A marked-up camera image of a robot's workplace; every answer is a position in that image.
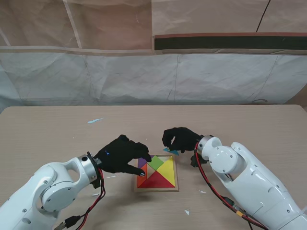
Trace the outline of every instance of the yellow triangle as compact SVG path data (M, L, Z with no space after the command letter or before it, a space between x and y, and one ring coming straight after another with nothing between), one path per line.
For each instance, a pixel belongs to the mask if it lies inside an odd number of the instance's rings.
M173 186L175 185L175 175L174 175L174 166L173 166L173 158L170 157L167 161L161 165L157 171L167 179Z

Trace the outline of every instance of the red triangle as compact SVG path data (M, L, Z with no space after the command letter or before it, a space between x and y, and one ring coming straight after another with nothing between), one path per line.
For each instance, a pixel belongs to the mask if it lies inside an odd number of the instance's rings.
M155 171L139 188L175 188L159 172Z

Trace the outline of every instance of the beige table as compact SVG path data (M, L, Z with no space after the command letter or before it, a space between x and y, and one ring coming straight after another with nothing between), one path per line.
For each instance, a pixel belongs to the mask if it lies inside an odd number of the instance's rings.
M87 123L97 118L103 120ZM87 151L96 154L120 134L146 144L151 154L163 153L163 131L179 126L215 135L227 145L241 142L283 181L301 208L307 206L307 113L297 105L8 108L0 115L0 205L43 164L64 162ZM191 155L176 158L179 192L136 194L132 175L106 178L106 197L84 229L249 229L210 192L198 169L189 165ZM227 196L210 167L205 165L204 170ZM60 221L82 214L97 192L92 186L83 189Z

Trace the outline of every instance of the purple piece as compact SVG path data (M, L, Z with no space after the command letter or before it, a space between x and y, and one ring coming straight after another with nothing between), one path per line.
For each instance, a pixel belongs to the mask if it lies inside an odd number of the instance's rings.
M147 163L147 161L143 158L139 158L138 160L138 168L140 169L141 167L143 167L145 164Z

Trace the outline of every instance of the plastic sheet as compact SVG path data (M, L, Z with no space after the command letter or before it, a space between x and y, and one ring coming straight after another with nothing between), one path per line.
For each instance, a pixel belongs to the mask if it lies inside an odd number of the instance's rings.
M307 54L306 10L303 0L0 0L0 52ZM187 36L204 38L173 39Z
M307 83L306 56L0 53L0 62L1 98L24 105L283 104Z

